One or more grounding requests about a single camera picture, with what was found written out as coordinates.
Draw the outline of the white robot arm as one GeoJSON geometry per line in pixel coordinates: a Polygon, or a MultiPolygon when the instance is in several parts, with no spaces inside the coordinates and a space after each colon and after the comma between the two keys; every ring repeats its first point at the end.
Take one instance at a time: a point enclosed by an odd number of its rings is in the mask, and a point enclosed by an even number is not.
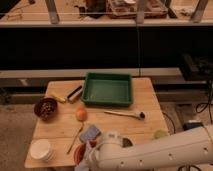
{"type": "Polygon", "coordinates": [[[117,132],[106,132],[86,157],[92,171],[142,171],[213,163],[213,125],[197,127],[123,148],[117,132]]]}

